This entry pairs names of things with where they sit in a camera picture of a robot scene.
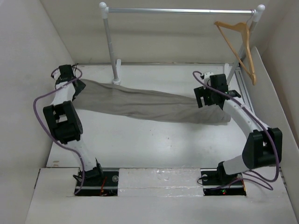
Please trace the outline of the grey trousers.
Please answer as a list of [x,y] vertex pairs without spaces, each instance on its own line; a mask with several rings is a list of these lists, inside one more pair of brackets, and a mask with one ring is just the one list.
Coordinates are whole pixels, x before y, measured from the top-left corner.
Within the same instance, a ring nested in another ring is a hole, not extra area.
[[231,121],[230,115],[219,106],[199,108],[194,98],[88,79],[83,82],[86,87],[73,101],[76,109],[159,122],[222,124]]

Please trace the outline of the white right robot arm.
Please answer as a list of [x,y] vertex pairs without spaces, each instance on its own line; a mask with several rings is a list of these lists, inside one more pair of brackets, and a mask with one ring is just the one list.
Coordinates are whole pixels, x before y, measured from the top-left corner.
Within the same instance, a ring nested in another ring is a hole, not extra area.
[[262,122],[244,103],[236,90],[229,90],[225,74],[194,71],[193,77],[201,84],[194,89],[198,106],[218,106],[230,115],[247,138],[242,153],[218,164],[217,181],[226,184],[239,173],[252,172],[266,182],[275,182],[282,160],[283,134]]

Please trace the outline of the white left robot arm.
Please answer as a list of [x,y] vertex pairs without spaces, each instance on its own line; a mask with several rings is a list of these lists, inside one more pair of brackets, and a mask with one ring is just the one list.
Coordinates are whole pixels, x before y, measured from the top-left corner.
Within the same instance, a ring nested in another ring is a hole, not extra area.
[[104,181],[104,173],[97,159],[88,153],[82,138],[83,126],[73,105],[86,84],[75,76],[69,64],[59,66],[58,74],[53,75],[53,78],[56,81],[56,93],[52,103],[43,108],[50,134],[83,162],[82,171],[76,177],[99,185]]

